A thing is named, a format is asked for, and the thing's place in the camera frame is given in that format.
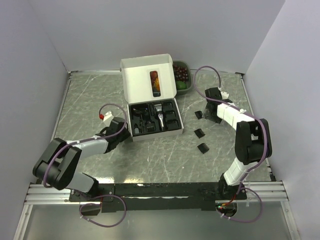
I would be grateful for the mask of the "white hair clipper box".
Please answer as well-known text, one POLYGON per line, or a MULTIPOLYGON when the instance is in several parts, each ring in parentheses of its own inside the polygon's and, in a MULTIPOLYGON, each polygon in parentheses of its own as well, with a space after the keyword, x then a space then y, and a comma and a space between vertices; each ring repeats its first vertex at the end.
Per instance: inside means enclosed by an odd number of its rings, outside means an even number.
POLYGON ((176 100, 177 89, 171 55, 165 53, 124 58, 120 61, 120 71, 132 140, 137 142, 182 134, 184 125, 176 100), (152 89, 156 78, 159 79, 160 92, 152 89), (161 129, 155 104, 162 104, 165 130, 161 129), (144 134, 140 127, 140 117, 143 118, 144 134), (147 132, 147 121, 155 122, 155 132, 147 132), (138 134, 134 131, 136 127, 139 128, 138 134))

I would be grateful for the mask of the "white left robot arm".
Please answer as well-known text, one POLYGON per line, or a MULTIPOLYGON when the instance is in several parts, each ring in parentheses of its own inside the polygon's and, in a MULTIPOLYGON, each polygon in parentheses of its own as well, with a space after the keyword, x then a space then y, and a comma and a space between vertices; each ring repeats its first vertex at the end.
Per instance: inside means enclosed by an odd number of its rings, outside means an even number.
POLYGON ((42 180, 46 188, 71 189, 80 192, 87 201, 93 201, 100 193, 99 181, 76 172, 79 161, 111 152, 130 135, 126 121, 114 117, 109 126, 93 137, 77 141, 54 138, 36 162, 32 174, 42 180))

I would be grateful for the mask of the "silver hair clipper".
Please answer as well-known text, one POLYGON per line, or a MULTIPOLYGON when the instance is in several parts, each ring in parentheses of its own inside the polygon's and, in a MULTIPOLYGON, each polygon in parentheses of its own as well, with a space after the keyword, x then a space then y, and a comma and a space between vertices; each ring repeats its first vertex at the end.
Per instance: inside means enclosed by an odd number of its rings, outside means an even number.
POLYGON ((159 120, 160 128, 162 130, 165 130, 165 121, 164 121, 164 112, 163 112, 163 106, 162 104, 155 104, 154 109, 156 111, 156 116, 159 120))

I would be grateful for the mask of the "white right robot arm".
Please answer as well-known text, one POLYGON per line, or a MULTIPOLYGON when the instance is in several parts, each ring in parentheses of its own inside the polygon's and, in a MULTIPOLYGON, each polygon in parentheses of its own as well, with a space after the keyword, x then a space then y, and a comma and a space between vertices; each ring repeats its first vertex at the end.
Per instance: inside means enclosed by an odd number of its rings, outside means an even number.
POLYGON ((218 182, 218 193, 223 199, 235 196, 254 167, 272 154, 268 121, 247 115, 227 96, 217 87, 205 90, 206 118, 217 124, 224 121, 235 130, 235 158, 218 182))

